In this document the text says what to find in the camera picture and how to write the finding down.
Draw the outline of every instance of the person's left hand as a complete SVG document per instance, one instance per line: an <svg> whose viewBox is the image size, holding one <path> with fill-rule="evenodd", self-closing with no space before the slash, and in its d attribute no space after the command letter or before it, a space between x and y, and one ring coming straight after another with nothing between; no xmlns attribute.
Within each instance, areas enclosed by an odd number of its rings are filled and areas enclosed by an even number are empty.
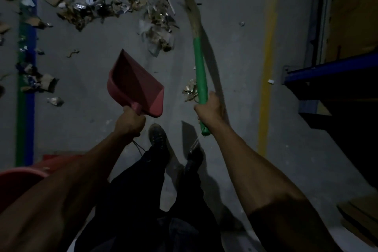
<svg viewBox="0 0 378 252"><path fill-rule="evenodd" d="M114 133L118 135L139 136L145 125L145 116L138 116L129 106L123 107L123 114L116 121Z"/></svg>

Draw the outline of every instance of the concrete floor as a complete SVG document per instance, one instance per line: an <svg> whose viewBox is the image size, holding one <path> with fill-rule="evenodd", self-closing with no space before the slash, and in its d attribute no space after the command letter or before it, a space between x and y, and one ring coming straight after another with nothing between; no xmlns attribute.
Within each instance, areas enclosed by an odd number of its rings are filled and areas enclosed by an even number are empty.
<svg viewBox="0 0 378 252"><path fill-rule="evenodd" d="M138 32L139 13L99 20L78 32L72 24L60 20L56 9L40 2L40 17L54 27L38 31L38 47L45 51L37 57L41 73L59 78L54 96L64 99L62 107L46 103L49 93L36 94L35 158L52 151L87 151L109 134L121 107L109 96L106 81L120 50L125 49L164 86L164 112L158 119L148 118L137 139L149 147L147 129L157 122L167 132L176 158L168 169L161 194L161 208L168 210L175 201L173 181L184 152L200 128L193 103L185 103L181 94L186 83L195 78L190 24L182 0L172 0L177 11L175 48L160 52L157 58L145 49ZM261 71L264 62L265 0L196 0L202 23L214 52L208 62L209 89L220 84L235 131L252 147L258 138ZM309 28L312 0L279 0L274 43L273 79L267 159L281 169L310 199L328 227L339 226L336 203L366 195L373 189L366 183L325 131L312 130L298 114L298 100L280 85L284 65L302 66ZM15 72L18 15L13 5L0 1L0 16L13 26L0 47L0 73ZM72 49L80 53L66 58ZM16 75L3 80L5 95L0 99L0 123L3 148L0 169L14 165L16 121ZM262 251L237 199L220 150L213 137L201 140L206 163L200 169L205 200L221 224L227 250ZM121 154L111 178L132 165L140 155L133 144Z"/></svg>

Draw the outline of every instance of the hand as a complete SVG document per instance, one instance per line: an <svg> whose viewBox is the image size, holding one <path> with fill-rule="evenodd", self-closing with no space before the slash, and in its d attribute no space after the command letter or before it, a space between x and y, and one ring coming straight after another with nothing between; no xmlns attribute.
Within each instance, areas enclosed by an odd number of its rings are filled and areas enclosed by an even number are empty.
<svg viewBox="0 0 378 252"><path fill-rule="evenodd" d="M138 116L129 106L123 107L123 114L116 121L114 133L118 135L139 136L145 125L145 116Z"/></svg>
<svg viewBox="0 0 378 252"><path fill-rule="evenodd" d="M202 121L209 130L212 130L216 125L224 122L224 109L214 92L210 92L205 105L195 105L194 110L200 121Z"/></svg>

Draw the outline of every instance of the dustpan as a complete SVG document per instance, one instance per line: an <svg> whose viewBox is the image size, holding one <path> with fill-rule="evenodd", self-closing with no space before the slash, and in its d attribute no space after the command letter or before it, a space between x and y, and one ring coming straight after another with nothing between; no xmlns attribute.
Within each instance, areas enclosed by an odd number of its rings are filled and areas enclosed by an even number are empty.
<svg viewBox="0 0 378 252"><path fill-rule="evenodd" d="M121 106L130 106L138 115L159 117L163 113L164 86L125 50L109 73L108 92Z"/></svg>

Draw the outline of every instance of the black pants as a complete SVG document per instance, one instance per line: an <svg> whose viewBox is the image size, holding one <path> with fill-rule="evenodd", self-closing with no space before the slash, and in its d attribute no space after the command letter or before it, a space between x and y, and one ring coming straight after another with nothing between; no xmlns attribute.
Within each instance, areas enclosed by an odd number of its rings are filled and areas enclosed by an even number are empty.
<svg viewBox="0 0 378 252"><path fill-rule="evenodd" d="M135 249L129 247L129 251L147 251L149 245L153 247L164 238L157 232L156 220L164 216L179 218L196 228L204 250L223 251L219 227L203 200L197 172L185 173L174 205L168 212L160 209L168 159L168 151L151 147L139 161L114 178L101 196L94 218L78 237L75 252L90 251L114 237L140 245Z"/></svg>

